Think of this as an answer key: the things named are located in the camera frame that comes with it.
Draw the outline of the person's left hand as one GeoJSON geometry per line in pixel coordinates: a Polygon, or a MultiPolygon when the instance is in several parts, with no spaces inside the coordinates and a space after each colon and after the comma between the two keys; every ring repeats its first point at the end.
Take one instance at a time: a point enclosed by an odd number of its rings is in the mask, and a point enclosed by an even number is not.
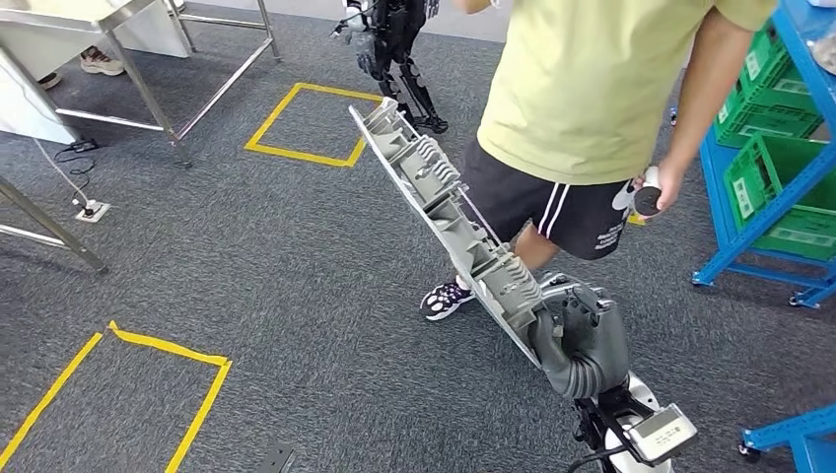
{"type": "Polygon", "coordinates": [[[636,180],[635,212],[647,219],[667,210],[678,197],[684,173],[685,168],[668,162],[648,167],[636,180]]]}

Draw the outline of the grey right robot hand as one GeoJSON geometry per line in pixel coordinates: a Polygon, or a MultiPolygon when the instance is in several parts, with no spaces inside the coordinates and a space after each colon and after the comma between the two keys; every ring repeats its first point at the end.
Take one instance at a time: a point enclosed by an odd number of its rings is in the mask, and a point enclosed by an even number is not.
{"type": "Polygon", "coordinates": [[[577,280],[543,287],[544,308],[531,327],[531,344],[544,372],[570,384],[606,390],[629,371],[624,323],[607,290],[577,280]]]}

